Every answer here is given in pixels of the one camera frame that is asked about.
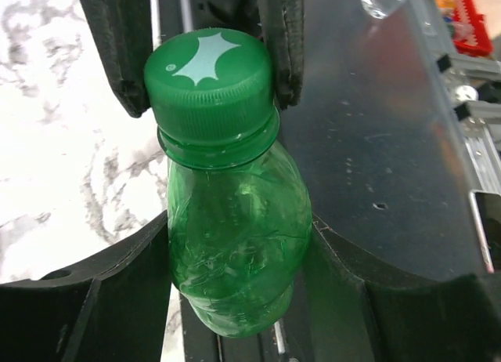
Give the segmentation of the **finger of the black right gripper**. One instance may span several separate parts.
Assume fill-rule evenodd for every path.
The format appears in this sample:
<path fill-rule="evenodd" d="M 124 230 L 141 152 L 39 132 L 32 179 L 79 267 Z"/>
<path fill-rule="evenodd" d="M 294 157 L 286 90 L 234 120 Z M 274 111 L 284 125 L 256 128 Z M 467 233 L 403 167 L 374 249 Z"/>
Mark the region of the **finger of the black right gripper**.
<path fill-rule="evenodd" d="M 152 52 L 150 0 L 79 0 L 110 87 L 128 115 L 150 108 L 143 80 Z"/>
<path fill-rule="evenodd" d="M 304 77 L 305 0 L 257 0 L 261 30 L 274 66 L 276 102 L 298 105 Z"/>

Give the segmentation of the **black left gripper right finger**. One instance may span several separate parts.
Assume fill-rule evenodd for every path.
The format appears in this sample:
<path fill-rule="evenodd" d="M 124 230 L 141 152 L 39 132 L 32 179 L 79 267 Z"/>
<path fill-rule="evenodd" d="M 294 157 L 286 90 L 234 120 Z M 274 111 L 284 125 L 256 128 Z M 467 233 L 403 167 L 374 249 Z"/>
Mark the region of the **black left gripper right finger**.
<path fill-rule="evenodd" d="M 317 361 L 497 361 L 500 276 L 433 281 L 312 222 L 305 260 Z"/>

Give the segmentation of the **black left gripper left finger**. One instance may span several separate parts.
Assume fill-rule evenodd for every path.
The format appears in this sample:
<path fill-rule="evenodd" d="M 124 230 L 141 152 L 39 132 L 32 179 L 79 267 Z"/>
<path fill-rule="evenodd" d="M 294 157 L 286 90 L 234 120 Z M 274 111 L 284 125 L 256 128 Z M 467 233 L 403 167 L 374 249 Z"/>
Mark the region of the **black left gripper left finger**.
<path fill-rule="evenodd" d="M 167 214 L 42 279 L 1 286 L 3 361 L 159 361 L 171 278 Z"/>

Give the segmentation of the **green bottle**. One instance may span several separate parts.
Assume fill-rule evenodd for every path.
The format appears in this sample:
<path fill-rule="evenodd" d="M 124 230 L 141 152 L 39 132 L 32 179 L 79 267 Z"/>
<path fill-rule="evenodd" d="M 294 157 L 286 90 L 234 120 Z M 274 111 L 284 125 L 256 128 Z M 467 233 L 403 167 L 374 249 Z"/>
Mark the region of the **green bottle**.
<path fill-rule="evenodd" d="M 269 52 L 241 31 L 177 35 L 144 79 L 169 157 L 172 281 L 214 333 L 255 335 L 286 312 L 312 234 L 298 168 L 278 142 Z"/>

